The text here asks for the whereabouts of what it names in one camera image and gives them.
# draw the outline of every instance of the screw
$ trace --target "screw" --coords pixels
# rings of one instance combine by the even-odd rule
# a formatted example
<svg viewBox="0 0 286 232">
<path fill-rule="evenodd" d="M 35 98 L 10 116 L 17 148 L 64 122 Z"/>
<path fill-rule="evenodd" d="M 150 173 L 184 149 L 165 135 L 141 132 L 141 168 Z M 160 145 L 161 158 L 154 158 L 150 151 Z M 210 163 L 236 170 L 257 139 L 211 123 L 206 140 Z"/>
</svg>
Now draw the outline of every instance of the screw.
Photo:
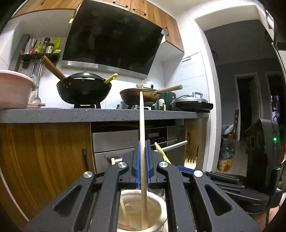
<svg viewBox="0 0 286 232">
<path fill-rule="evenodd" d="M 85 177 L 85 178 L 90 178 L 90 177 L 92 177 L 92 172 L 90 172 L 90 171 L 85 172 L 85 173 L 84 173 L 84 177 Z"/>
<path fill-rule="evenodd" d="M 125 162 L 118 163 L 118 167 L 120 167 L 120 168 L 124 168 L 126 166 L 127 166 L 127 163 L 125 163 Z"/>
<path fill-rule="evenodd" d="M 163 168 L 168 167 L 168 165 L 169 164 L 167 162 L 165 162 L 165 161 L 162 161 L 162 162 L 159 163 L 159 166 L 163 167 Z"/>
<path fill-rule="evenodd" d="M 196 177 L 202 177 L 203 173 L 202 173 L 202 171 L 200 171 L 200 170 L 196 170 L 196 171 L 194 171 L 194 175 L 195 175 Z"/>
</svg>

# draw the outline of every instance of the wooden chopstick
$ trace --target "wooden chopstick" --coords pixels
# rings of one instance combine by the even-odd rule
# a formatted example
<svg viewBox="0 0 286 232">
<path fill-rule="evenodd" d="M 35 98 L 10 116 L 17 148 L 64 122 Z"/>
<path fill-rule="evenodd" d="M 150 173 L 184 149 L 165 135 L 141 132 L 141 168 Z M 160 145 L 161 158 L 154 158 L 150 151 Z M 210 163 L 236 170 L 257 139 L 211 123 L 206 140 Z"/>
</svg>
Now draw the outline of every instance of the wooden chopstick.
<svg viewBox="0 0 286 232">
<path fill-rule="evenodd" d="M 140 91 L 140 175 L 141 175 L 141 226 L 142 230 L 148 229 L 147 219 L 147 172 L 146 172 L 146 157 L 145 157 L 145 121 L 144 121 L 144 100 L 143 92 Z"/>
</svg>

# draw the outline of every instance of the ceiling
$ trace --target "ceiling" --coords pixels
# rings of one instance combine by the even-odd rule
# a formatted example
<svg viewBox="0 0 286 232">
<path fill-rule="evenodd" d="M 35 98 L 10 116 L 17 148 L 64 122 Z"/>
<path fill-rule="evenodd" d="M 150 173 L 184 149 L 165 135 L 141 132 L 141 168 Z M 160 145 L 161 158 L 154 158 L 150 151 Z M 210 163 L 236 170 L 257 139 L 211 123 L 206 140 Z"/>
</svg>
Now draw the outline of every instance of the ceiling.
<svg viewBox="0 0 286 232">
<path fill-rule="evenodd" d="M 148 0 L 148 1 L 154 3 L 159 8 L 175 16 L 186 10 L 187 7 L 197 5 L 201 2 L 204 2 L 205 0 Z"/>
<path fill-rule="evenodd" d="M 216 65 L 254 59 L 277 58 L 271 38 L 259 20 L 226 24 L 205 31 Z"/>
</svg>

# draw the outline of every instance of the kitchen counter edge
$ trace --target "kitchen counter edge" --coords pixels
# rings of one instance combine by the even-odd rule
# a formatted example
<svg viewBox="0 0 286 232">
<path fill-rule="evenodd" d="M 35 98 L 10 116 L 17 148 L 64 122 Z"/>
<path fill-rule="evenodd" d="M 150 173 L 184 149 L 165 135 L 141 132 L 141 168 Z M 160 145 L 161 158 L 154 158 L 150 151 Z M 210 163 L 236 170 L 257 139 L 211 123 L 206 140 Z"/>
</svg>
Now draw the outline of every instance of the kitchen counter edge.
<svg viewBox="0 0 286 232">
<path fill-rule="evenodd" d="M 145 110 L 145 120 L 208 118 L 208 113 Z M 10 109 L 0 111 L 0 123 L 70 123 L 138 121 L 139 110 L 128 109 Z"/>
</svg>

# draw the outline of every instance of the black glass range hood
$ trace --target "black glass range hood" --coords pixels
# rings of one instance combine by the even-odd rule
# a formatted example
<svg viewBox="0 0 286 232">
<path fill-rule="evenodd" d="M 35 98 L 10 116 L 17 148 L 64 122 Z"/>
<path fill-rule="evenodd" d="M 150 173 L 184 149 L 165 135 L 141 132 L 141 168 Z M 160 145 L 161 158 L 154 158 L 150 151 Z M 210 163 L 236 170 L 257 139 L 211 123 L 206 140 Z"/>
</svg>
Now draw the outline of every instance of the black glass range hood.
<svg viewBox="0 0 286 232">
<path fill-rule="evenodd" d="M 164 30 L 127 10 L 84 0 L 72 23 L 62 66 L 147 78 Z"/>
</svg>

